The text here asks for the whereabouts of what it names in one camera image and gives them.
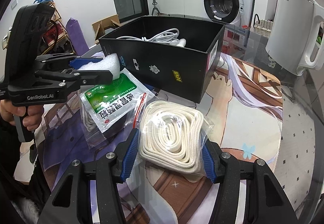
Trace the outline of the person's left hand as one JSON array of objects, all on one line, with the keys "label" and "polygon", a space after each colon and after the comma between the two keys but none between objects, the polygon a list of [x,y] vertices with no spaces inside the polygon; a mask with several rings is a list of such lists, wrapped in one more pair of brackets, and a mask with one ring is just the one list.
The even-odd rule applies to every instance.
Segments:
[{"label": "person's left hand", "polygon": [[2,119],[11,125],[15,125],[14,115],[23,118],[22,124],[28,129],[28,131],[33,131],[39,127],[42,122],[43,113],[43,105],[17,107],[12,105],[12,102],[9,100],[1,100]]}]

